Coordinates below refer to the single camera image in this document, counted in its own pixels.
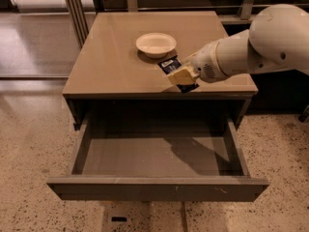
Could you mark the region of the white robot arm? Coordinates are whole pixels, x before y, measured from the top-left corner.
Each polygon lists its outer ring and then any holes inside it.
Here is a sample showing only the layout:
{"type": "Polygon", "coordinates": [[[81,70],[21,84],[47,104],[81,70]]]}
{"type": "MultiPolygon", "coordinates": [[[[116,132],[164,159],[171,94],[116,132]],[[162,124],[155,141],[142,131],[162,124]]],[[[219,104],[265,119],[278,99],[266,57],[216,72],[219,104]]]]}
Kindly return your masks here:
{"type": "Polygon", "coordinates": [[[309,14],[294,5],[269,6],[250,27],[208,43],[168,74],[174,85],[214,83],[250,73],[309,71],[309,14]]]}

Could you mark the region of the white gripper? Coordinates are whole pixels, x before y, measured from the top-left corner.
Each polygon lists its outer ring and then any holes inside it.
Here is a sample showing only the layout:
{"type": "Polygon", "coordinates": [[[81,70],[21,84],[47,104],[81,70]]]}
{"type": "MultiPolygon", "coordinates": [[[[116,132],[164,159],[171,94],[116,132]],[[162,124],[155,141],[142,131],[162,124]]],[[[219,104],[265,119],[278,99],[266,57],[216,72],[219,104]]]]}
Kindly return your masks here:
{"type": "Polygon", "coordinates": [[[197,52],[183,59],[183,66],[170,72],[167,77],[173,85],[192,85],[200,78],[214,83],[228,78],[219,66],[216,50],[220,40],[207,43],[197,52]]]}

